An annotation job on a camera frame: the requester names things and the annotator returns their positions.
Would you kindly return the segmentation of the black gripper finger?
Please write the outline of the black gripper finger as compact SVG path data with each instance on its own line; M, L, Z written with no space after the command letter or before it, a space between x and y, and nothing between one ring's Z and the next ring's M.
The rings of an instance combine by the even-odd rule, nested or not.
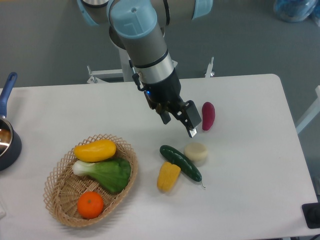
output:
M193 138L198 133L197 127L202 122L202 118L192 100L187 102L179 101L175 117L184 125L190 138Z
M160 117L161 117L162 122L165 125L171 121L170 114L167 111L163 111L162 113L160 113Z

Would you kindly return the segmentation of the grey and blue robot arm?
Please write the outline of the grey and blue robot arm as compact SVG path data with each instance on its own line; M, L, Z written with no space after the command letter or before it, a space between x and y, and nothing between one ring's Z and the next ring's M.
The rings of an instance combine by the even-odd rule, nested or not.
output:
M202 119L192 100L183 101L181 84L164 39L165 27L207 15L211 0L79 0L91 26L109 23L109 37L126 53L122 71L144 93L149 107L167 124L174 116L192 138Z

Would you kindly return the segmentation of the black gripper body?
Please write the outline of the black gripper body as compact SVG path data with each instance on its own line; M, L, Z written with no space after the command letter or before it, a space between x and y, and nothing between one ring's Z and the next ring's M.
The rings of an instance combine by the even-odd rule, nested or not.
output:
M133 74L132 78L137 89L144 92L149 107L159 115L168 112L175 116L184 111L187 104L180 97L181 83L175 69L167 78L156 83L141 82L140 72Z

